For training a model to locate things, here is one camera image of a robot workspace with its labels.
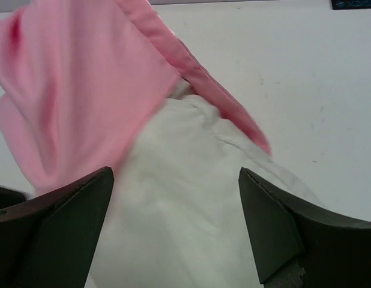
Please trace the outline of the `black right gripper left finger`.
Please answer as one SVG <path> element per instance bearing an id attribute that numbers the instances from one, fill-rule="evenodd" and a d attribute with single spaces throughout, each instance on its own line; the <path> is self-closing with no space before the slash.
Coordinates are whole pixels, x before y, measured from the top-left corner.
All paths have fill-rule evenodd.
<path id="1" fill-rule="evenodd" d="M 0 287 L 84 287 L 113 183 L 103 167 L 0 209 Z"/>

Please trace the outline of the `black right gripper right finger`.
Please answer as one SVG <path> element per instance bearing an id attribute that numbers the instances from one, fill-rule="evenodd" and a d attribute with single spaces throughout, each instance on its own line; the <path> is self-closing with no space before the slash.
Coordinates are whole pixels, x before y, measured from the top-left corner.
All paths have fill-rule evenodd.
<path id="1" fill-rule="evenodd" d="M 371 287 L 371 222 L 312 204 L 246 168 L 239 186 L 264 287 Z"/>

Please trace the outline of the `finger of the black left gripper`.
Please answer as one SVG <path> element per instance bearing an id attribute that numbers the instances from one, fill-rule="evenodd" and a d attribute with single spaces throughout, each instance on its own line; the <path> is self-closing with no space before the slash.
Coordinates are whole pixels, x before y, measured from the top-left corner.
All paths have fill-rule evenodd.
<path id="1" fill-rule="evenodd" d="M 26 196 L 16 190 L 0 186 L 0 209 L 11 207 L 26 201 Z"/>

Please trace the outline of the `white pillow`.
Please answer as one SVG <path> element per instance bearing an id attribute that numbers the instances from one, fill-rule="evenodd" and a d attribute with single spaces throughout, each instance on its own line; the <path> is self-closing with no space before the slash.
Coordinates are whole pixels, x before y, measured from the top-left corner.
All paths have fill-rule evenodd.
<path id="1" fill-rule="evenodd" d="M 320 204 L 302 180 L 181 82 L 115 174 L 86 287 L 258 287 L 242 168 Z"/>

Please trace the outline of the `pink fabric pillowcase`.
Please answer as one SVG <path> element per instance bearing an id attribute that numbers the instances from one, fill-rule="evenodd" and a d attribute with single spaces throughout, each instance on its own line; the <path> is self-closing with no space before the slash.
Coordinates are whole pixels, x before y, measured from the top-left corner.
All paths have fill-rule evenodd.
<path id="1" fill-rule="evenodd" d="M 0 20 L 0 129 L 38 194 L 117 169 L 182 80 L 270 151 L 147 1 L 32 1 Z"/>

